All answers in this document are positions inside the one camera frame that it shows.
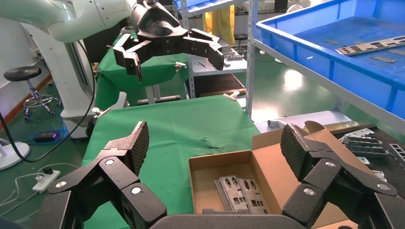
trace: stool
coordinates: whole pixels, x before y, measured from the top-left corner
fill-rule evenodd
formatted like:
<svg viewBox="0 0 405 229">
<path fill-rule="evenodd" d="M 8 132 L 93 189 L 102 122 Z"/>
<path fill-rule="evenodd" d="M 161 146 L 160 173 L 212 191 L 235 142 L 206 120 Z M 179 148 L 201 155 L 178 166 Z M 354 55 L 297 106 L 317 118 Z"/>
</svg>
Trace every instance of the stool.
<svg viewBox="0 0 405 229">
<path fill-rule="evenodd" d="M 243 55 L 243 53 L 245 53 L 247 51 L 246 51 L 246 49 L 242 48 L 242 41 L 247 40 L 247 34 L 245 34 L 245 33 L 235 33 L 234 37 L 235 37 L 235 41 L 239 41 L 238 47 L 234 48 L 234 49 L 238 54 Z"/>
<path fill-rule="evenodd" d="M 52 100 L 57 100 L 58 101 L 58 106 L 60 106 L 61 102 L 58 98 L 54 98 L 50 94 L 43 94 L 39 95 L 35 87 L 31 84 L 30 79 L 38 76 L 41 74 L 41 69 L 35 66 L 28 66 L 28 67 L 20 67 L 20 68 L 14 68 L 11 70 L 8 70 L 4 74 L 4 78 L 8 81 L 12 82 L 18 82 L 18 81 L 26 81 L 30 87 L 31 95 L 32 98 L 27 99 L 24 102 L 24 107 L 25 107 L 25 120 L 30 119 L 30 108 L 38 107 L 38 106 L 43 106 L 50 115 L 55 115 L 55 111 L 51 111 L 49 107 L 47 106 L 48 103 L 50 103 Z"/>
</svg>

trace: black stool seat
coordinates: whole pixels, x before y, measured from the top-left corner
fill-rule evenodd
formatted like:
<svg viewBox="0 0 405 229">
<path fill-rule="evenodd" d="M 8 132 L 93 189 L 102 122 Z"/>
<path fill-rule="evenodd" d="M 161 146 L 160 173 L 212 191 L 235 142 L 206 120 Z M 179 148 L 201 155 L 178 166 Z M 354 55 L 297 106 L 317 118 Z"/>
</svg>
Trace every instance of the black stool seat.
<svg viewBox="0 0 405 229">
<path fill-rule="evenodd" d="M 41 74 L 41 69 L 35 66 L 14 68 L 6 71 L 4 78 L 8 81 L 25 81 Z"/>
<path fill-rule="evenodd" d="M 245 33 L 235 33 L 234 37 L 235 37 L 235 40 L 237 40 L 237 41 L 247 40 L 247 34 L 245 34 Z"/>
</svg>

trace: green cloth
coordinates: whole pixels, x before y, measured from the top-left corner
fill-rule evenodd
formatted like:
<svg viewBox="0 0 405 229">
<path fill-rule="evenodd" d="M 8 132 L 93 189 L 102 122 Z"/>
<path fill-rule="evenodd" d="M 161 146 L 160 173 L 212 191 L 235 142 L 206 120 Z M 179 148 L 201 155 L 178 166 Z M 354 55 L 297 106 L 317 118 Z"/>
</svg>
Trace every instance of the green cloth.
<svg viewBox="0 0 405 229">
<path fill-rule="evenodd" d="M 138 121 L 149 126 L 149 150 L 139 178 L 167 206 L 168 214 L 193 213 L 190 157 L 251 148 L 259 134 L 239 106 L 222 95 L 129 107 L 97 120 L 83 165 L 110 140 L 128 136 Z M 86 229 L 127 228 L 108 202 L 85 223 Z"/>
<path fill-rule="evenodd" d="M 126 92 L 129 97 L 136 90 L 144 90 L 145 86 L 160 84 L 173 78 L 176 74 L 176 62 L 188 65 L 185 54 L 155 56 L 141 65 L 143 82 L 139 83 L 135 75 L 127 75 L 124 67 L 118 66 L 115 61 L 113 49 L 108 50 L 97 69 L 100 70 L 97 80 L 96 107 L 105 110 L 115 104 L 119 92 Z M 180 78 L 184 81 L 189 76 L 188 69 L 181 69 Z"/>
</svg>

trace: cardboard box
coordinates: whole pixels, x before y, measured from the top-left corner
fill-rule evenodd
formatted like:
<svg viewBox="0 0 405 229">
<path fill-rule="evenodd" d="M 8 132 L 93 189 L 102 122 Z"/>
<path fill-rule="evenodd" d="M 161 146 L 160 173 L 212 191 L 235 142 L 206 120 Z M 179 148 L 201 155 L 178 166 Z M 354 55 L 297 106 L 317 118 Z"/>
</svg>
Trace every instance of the cardboard box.
<svg viewBox="0 0 405 229">
<path fill-rule="evenodd" d="M 347 164 L 374 176 L 374 173 L 340 143 L 328 130 L 316 122 L 306 122 L 310 134 L 298 128 L 305 138 L 324 142 Z M 225 211 L 214 180 L 236 175 L 254 179 L 259 185 L 266 208 L 271 214 L 281 210 L 299 185 L 291 168 L 281 154 L 282 129 L 256 135 L 252 138 L 252 150 L 192 157 L 189 160 L 194 212 L 201 214 L 211 208 Z M 335 205 L 328 203 L 313 228 L 337 229 L 339 226 L 357 225 Z"/>
</svg>

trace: blue plastic bin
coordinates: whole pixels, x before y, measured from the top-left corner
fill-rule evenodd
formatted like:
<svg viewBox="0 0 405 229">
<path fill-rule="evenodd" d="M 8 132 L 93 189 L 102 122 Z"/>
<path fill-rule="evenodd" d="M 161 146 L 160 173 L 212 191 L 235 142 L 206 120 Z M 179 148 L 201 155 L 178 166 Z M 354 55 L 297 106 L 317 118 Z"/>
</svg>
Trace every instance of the blue plastic bin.
<svg viewBox="0 0 405 229">
<path fill-rule="evenodd" d="M 256 26 L 265 45 L 405 119 L 405 56 L 390 49 L 353 56 L 335 51 L 405 35 L 405 0 L 332 0 Z M 392 49 L 405 52 L 405 46 Z"/>
</svg>

